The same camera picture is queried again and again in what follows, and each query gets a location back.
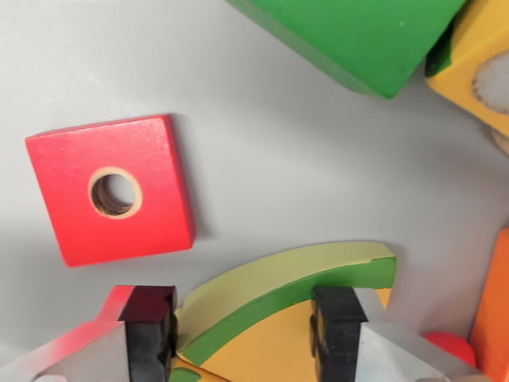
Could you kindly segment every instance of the orange block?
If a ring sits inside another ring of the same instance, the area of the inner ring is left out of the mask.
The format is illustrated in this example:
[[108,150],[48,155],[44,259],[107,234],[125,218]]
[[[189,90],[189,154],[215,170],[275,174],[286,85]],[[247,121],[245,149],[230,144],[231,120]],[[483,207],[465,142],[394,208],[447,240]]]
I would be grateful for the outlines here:
[[470,342],[478,367],[494,382],[509,381],[509,229],[500,232]]

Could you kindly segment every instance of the screw hole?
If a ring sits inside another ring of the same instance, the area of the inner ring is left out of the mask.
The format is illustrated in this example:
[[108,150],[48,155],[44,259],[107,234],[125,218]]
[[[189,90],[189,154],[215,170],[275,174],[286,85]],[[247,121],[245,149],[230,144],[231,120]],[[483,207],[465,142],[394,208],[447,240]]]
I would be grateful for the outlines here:
[[90,194],[95,209],[112,218],[131,216],[141,205],[138,183],[121,169],[98,171],[92,177]]

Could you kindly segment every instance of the green curved block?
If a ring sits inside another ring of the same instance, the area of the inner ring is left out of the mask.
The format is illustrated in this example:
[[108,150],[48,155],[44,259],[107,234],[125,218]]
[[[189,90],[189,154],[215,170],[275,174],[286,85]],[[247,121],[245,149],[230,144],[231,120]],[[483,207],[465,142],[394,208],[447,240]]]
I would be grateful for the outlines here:
[[227,0],[354,92],[395,96],[464,0]]
[[200,378],[200,374],[188,368],[174,368],[169,382],[199,382]]
[[177,312],[177,352],[196,366],[257,322],[310,300],[317,285],[390,288],[396,258],[383,244],[316,244],[229,271],[193,291]]

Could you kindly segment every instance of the green block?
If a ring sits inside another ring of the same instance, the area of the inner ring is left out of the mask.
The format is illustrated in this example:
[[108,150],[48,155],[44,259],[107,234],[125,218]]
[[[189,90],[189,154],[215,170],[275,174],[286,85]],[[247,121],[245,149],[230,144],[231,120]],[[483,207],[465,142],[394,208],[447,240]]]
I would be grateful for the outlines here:
[[199,382],[200,374],[188,368],[174,368],[169,376],[169,382]]
[[227,0],[354,92],[391,98],[464,0]]

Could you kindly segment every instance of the gray table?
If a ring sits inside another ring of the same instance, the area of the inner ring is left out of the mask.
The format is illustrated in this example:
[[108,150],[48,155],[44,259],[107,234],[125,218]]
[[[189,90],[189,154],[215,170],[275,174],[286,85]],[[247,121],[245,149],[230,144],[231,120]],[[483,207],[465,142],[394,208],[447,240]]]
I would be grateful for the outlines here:
[[[183,298],[331,240],[393,249],[395,321],[467,334],[509,160],[422,68],[390,102],[351,93],[220,0],[2,0],[0,52],[0,364],[92,319],[117,283]],[[194,248],[66,269],[24,137],[161,112],[177,115]]]

